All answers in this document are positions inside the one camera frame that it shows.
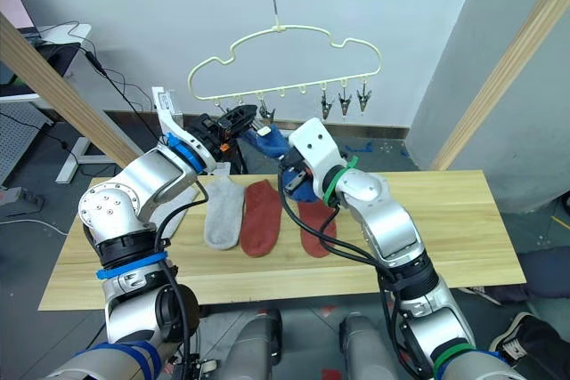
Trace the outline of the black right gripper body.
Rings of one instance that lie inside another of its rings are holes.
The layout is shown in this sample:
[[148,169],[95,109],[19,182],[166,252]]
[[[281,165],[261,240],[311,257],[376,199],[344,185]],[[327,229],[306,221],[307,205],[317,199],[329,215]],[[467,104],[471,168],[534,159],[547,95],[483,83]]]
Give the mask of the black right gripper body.
[[280,160],[281,181],[284,185],[293,182],[300,185],[313,179],[313,173],[298,149],[292,148]]

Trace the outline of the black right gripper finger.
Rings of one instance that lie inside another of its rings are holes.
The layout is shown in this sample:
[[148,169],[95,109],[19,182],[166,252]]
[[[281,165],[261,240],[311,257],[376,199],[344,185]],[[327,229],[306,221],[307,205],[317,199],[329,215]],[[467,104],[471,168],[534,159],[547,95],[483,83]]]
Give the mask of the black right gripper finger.
[[305,172],[285,172],[283,174],[283,187],[289,197],[309,196]]

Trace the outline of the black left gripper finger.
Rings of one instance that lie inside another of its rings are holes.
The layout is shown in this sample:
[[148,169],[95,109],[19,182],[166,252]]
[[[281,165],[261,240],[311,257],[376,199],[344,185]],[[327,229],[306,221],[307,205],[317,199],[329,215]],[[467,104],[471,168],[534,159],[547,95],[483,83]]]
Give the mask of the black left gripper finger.
[[223,116],[220,118],[221,134],[223,136],[239,136],[252,126],[254,120],[253,116]]
[[257,106],[254,104],[239,105],[228,109],[219,121],[228,124],[250,124],[257,115]]

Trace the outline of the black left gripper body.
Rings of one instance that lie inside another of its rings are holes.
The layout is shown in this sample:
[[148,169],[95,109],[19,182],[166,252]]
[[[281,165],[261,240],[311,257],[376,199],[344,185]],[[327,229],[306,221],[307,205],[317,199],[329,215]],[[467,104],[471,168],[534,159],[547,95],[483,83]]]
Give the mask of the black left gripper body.
[[208,114],[192,119],[185,130],[196,137],[215,160],[229,160],[232,154],[230,131]]

